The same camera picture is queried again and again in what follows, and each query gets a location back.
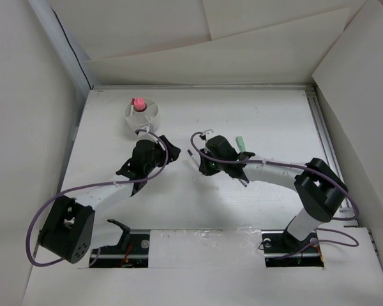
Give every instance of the pink bottle cap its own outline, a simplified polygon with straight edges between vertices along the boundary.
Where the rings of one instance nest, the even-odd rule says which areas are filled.
[[[135,98],[133,101],[133,106],[135,107],[136,111],[141,112],[146,108],[145,100],[143,98]]]

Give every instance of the white paper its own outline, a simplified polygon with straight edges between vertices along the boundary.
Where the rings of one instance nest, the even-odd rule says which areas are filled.
[[[203,0],[213,40],[350,8],[347,24],[366,0]]]
[[[345,27],[340,9],[194,46],[87,61],[105,84],[306,83]]]
[[[92,59],[210,40],[200,0],[49,0],[49,3]]]
[[[363,6],[313,77],[383,203],[383,6],[380,3],[369,0]]]

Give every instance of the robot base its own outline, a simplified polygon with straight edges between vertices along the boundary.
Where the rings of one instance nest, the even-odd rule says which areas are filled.
[[[284,238],[284,231],[282,230],[262,231],[262,243],[259,249],[264,250],[267,267],[324,266],[320,249],[315,247],[309,247],[301,253],[281,259],[282,256],[296,252],[306,244],[309,244],[312,238],[317,238],[315,232],[311,233],[303,242],[295,247],[287,245],[284,242]]]

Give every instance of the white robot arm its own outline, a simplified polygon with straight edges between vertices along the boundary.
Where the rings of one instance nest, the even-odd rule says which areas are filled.
[[[298,193],[304,208],[291,220],[277,241],[278,248],[284,249],[286,253],[308,244],[312,232],[322,223],[330,222],[345,199],[340,190],[342,188],[347,192],[345,184],[321,159],[313,158],[309,163],[300,165],[302,169],[295,168],[294,164],[290,168],[251,152],[237,153],[226,138],[217,135],[213,130],[195,135],[197,134],[206,143],[199,150],[192,142],[200,154],[199,171],[203,175],[211,176],[224,171],[233,179],[246,184],[263,181]],[[321,173],[327,179],[315,175],[315,172]]]
[[[134,196],[146,184],[149,174],[178,159],[180,149],[164,136],[159,137],[163,148],[148,133],[140,132],[132,157],[104,186],[95,187],[75,198],[57,198],[38,237],[38,243],[70,263],[80,261],[89,249],[116,246],[128,247],[130,228],[108,220],[96,225],[104,211],[126,198]],[[128,181],[127,184],[114,182]]]

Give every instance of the lavender cable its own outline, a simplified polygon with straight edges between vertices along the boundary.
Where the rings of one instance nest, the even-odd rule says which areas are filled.
[[[338,188],[342,193],[343,195],[349,199],[350,203],[352,204],[352,208],[354,209],[354,213],[355,215],[353,217],[349,217],[349,218],[333,218],[333,220],[338,220],[338,221],[351,221],[351,220],[355,220],[357,219],[357,217],[359,217],[359,208],[358,206],[356,205],[355,201],[353,200],[353,198],[350,196],[350,194],[344,190],[344,188],[339,185],[338,183],[336,183],[333,179],[331,179],[330,177],[324,175],[323,173],[317,171],[317,170],[314,170],[314,169],[310,169],[310,168],[307,168],[306,166],[302,166],[300,164],[290,164],[290,163],[283,163],[283,162],[278,162],[278,161],[270,161],[270,160],[266,160],[265,162],[264,161],[261,161],[261,160],[246,160],[246,161],[224,161],[224,160],[221,160],[221,159],[217,159],[217,158],[213,158],[213,157],[210,157],[206,154],[204,154],[203,152],[201,152],[199,150],[199,148],[195,145],[194,143],[194,138],[197,136],[197,135],[202,135],[203,133],[202,132],[196,132],[194,134],[192,134],[192,136],[190,137],[190,143],[192,145],[192,147],[204,158],[210,160],[210,161],[214,161],[216,163],[223,163],[223,164],[247,164],[247,163],[258,163],[258,164],[264,164],[264,163],[267,163],[267,164],[272,164],[272,165],[275,165],[275,166],[282,166],[282,167],[287,167],[287,168],[297,168],[297,169],[302,169],[304,171],[308,171],[310,173],[313,173],[315,175],[318,175],[319,177],[321,177],[322,179],[328,181],[329,183],[331,183],[332,185],[334,185],[336,188]],[[330,231],[332,233],[337,233],[337,234],[341,234],[341,235],[344,235],[350,239],[352,239],[355,244],[346,244],[344,242],[339,242],[339,241],[334,241],[334,240],[326,240],[326,239],[321,239],[321,240],[316,240],[314,242],[311,242],[309,244],[307,244],[306,246],[304,246],[302,249],[296,251],[296,252],[293,252],[293,253],[290,253],[290,254],[287,254],[287,255],[284,255],[284,256],[281,256],[281,257],[277,257],[276,259],[285,259],[285,258],[289,258],[289,257],[292,257],[293,255],[296,255],[296,254],[299,254],[303,251],[305,251],[307,248],[315,245],[315,244],[319,244],[321,242],[329,242],[331,244],[339,244],[339,245],[344,245],[344,246],[347,246],[347,247],[358,247],[359,246],[359,242],[352,236],[350,236],[349,234],[346,234],[342,231],[338,231],[338,230],[335,230],[335,229],[326,229],[326,228],[319,228],[318,229],[319,231]]]
[[[304,171],[307,171],[307,172],[310,172],[312,174],[315,174],[315,175],[318,175],[320,178],[328,181],[330,184],[334,185],[336,188],[338,188],[340,190],[340,192],[346,197],[349,199],[350,203],[352,204],[352,208],[354,210],[354,216],[352,217],[346,217],[346,218],[337,218],[337,217],[334,217],[332,218],[332,220],[337,220],[337,221],[351,221],[351,220],[356,220],[358,217],[359,217],[359,207],[356,205],[356,202],[354,201],[353,197],[346,191],[344,190],[344,188],[339,185],[338,183],[336,183],[333,179],[331,179],[330,177],[328,177],[327,175],[324,175],[323,173],[317,171],[317,170],[314,170],[314,169],[311,169],[311,168],[308,168],[306,166],[302,166],[300,164],[290,164],[290,163],[283,163],[283,162],[280,162],[280,161],[270,161],[270,160],[266,160],[266,161],[261,161],[261,160],[246,160],[246,161],[224,161],[224,160],[221,160],[221,159],[217,159],[217,158],[213,158],[213,157],[210,157],[206,154],[204,154],[203,152],[201,152],[199,150],[199,148],[195,145],[194,143],[194,138],[197,136],[197,135],[202,135],[203,133],[202,132],[196,132],[194,134],[192,134],[191,138],[190,138],[190,143],[192,145],[192,147],[197,151],[197,153],[199,153],[201,156],[203,156],[204,158],[210,160],[210,161],[215,161],[216,163],[223,163],[223,164],[248,164],[248,163],[255,163],[255,164],[264,164],[264,163],[267,163],[267,164],[272,164],[274,166],[281,166],[281,167],[287,167],[287,168],[297,168],[297,169],[302,169]]]
[[[346,234],[342,231],[338,231],[336,229],[327,229],[327,228],[319,228],[318,229],[319,231],[330,231],[332,233],[336,233],[336,234],[341,234],[343,236],[346,236],[350,239],[352,239],[354,241],[355,244],[346,244],[345,242],[339,242],[339,241],[334,241],[334,240],[329,240],[329,239],[316,239],[315,241],[313,242],[310,242],[309,244],[307,244],[306,246],[304,246],[302,249],[296,251],[296,252],[293,252],[293,253],[290,253],[290,254],[287,254],[287,255],[284,255],[284,256],[280,256],[280,257],[275,257],[274,259],[287,259],[287,258],[290,258],[292,257],[293,255],[296,255],[296,254],[299,254],[299,253],[302,253],[303,251],[305,251],[307,248],[313,246],[313,245],[317,245],[321,242],[328,242],[330,244],[339,244],[339,245],[344,245],[346,247],[358,247],[359,246],[359,242],[352,236],[350,236],[349,234]]]
[[[27,235],[26,235],[26,253],[27,253],[27,258],[28,258],[28,260],[30,261],[30,263],[32,265],[38,266],[38,267],[52,266],[52,265],[55,265],[56,263],[59,263],[60,261],[64,260],[64,259],[60,258],[60,259],[57,259],[57,260],[54,260],[54,261],[50,261],[48,263],[38,263],[37,261],[34,260],[33,254],[31,253],[31,248],[30,248],[31,233],[33,232],[34,225],[36,224],[39,216],[43,213],[43,211],[53,201],[58,199],[60,196],[63,196],[64,194],[70,193],[72,191],[77,191],[77,190],[82,190],[82,189],[87,189],[87,188],[92,188],[92,187],[98,187],[98,186],[110,186],[110,185],[115,185],[115,184],[144,183],[144,182],[147,182],[148,180],[154,179],[155,177],[157,177],[159,174],[162,173],[162,171],[165,169],[165,167],[166,167],[166,165],[167,165],[167,163],[169,161],[169,152],[168,152],[167,146],[165,145],[165,143],[163,141],[160,140],[160,138],[156,134],[154,134],[154,133],[152,133],[150,131],[146,131],[144,129],[138,129],[138,130],[136,130],[136,133],[138,133],[138,132],[149,133],[150,135],[155,137],[156,140],[163,146],[163,148],[165,149],[165,152],[166,152],[165,162],[163,163],[163,166],[154,175],[151,175],[150,177],[142,178],[140,180],[119,180],[119,181],[116,181],[116,182],[102,182],[102,183],[94,183],[94,184],[88,184],[88,185],[73,187],[73,188],[69,188],[69,189],[66,189],[64,191],[61,191],[60,193],[57,193],[56,195],[54,195],[53,197],[48,199],[43,204],[43,206],[40,207],[40,209],[37,211],[37,213],[34,215],[33,220],[31,220],[30,225],[29,225],[28,230],[27,230]]]
[[[100,255],[101,255],[101,248],[99,247],[95,258],[92,260],[92,262],[89,263],[89,266],[93,266],[95,264],[95,262],[98,260],[98,258],[100,257]]]

